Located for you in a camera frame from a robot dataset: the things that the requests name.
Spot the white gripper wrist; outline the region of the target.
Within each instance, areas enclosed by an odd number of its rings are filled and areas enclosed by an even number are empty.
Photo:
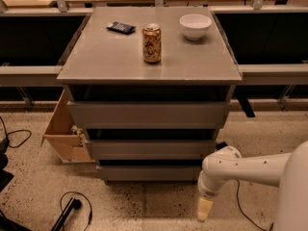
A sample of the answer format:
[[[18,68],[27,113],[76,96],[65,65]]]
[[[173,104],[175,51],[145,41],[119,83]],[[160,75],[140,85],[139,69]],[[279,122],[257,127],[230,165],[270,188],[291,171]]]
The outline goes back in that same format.
[[[203,170],[200,171],[197,186],[202,197],[198,199],[197,219],[205,221],[212,207],[213,201],[208,198],[215,198],[219,195],[225,181],[223,179],[208,176]]]

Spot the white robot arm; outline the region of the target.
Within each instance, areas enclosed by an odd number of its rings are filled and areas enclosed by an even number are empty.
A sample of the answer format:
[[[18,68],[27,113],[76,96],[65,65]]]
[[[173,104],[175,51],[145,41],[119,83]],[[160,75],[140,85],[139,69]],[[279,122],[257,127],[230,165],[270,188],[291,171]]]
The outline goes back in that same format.
[[[308,141],[291,153],[245,158],[237,148],[225,146],[208,155],[197,181],[200,220],[208,217],[214,198],[229,180],[276,187],[272,231],[308,231]]]

